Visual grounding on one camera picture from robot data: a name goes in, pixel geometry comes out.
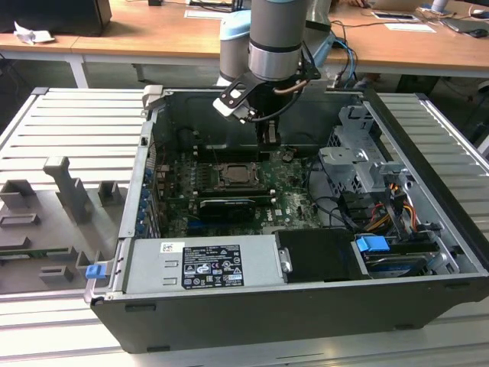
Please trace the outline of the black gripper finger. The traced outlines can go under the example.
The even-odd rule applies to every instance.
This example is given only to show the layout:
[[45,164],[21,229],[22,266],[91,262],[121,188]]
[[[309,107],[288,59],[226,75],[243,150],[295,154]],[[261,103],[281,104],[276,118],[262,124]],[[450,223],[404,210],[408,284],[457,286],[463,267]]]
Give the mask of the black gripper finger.
[[268,159],[270,154],[281,146],[279,120],[267,120],[256,124],[257,149],[261,160]]

